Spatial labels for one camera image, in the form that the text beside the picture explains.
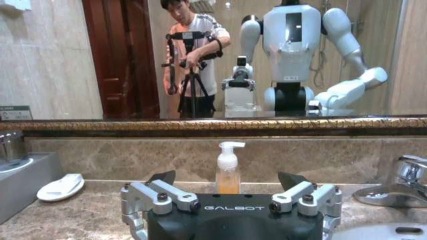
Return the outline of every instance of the pump dispenser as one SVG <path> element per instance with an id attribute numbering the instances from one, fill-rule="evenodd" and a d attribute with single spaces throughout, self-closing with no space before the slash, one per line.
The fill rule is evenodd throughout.
<path id="1" fill-rule="evenodd" d="M 241 171 L 235 148 L 245 148 L 245 142 L 226 141 L 219 147 L 222 153 L 218 156 L 217 191 L 219 194 L 241 193 Z"/>

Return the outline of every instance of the white robot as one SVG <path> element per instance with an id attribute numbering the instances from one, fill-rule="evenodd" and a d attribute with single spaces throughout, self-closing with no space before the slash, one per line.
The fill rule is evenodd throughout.
<path id="1" fill-rule="evenodd" d="M 346 62 L 358 70 L 359 78 L 342 81 L 315 96 L 310 87 L 302 87 L 302 83 L 310 79 L 310 66 L 322 34 L 337 46 Z M 362 47 L 351 33 L 351 21 L 343 10 L 333 8 L 322 18 L 321 12 L 310 5 L 301 4 L 299 0 L 282 0 L 263 20 L 249 15 L 242 21 L 242 56 L 234 67 L 233 78 L 223 82 L 223 89 L 254 89 L 251 64 L 262 35 L 273 81 L 277 82 L 277 87 L 265 92 L 263 111 L 309 110 L 318 111 L 319 115 L 333 115 L 334 111 L 346 108 L 367 90 L 389 79 L 382 67 L 369 68 L 365 63 Z"/>

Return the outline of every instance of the brown door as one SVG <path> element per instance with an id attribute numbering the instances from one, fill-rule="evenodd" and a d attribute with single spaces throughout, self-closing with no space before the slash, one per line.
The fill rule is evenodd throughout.
<path id="1" fill-rule="evenodd" d="M 83 0 L 106 119 L 159 118 L 147 0 Z"/>

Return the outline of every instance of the green sign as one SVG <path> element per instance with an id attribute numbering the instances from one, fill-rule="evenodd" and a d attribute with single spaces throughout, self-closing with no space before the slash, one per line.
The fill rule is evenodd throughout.
<path id="1" fill-rule="evenodd" d="M 32 120 L 32 111 L 30 106 L 0 106 L 2 121 Z"/>

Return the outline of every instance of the ornate mirror border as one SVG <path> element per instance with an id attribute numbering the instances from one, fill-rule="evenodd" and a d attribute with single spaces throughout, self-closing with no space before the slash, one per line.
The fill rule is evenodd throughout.
<path id="1" fill-rule="evenodd" d="M 0 122 L 35 137 L 267 137 L 427 135 L 427 116 Z"/>

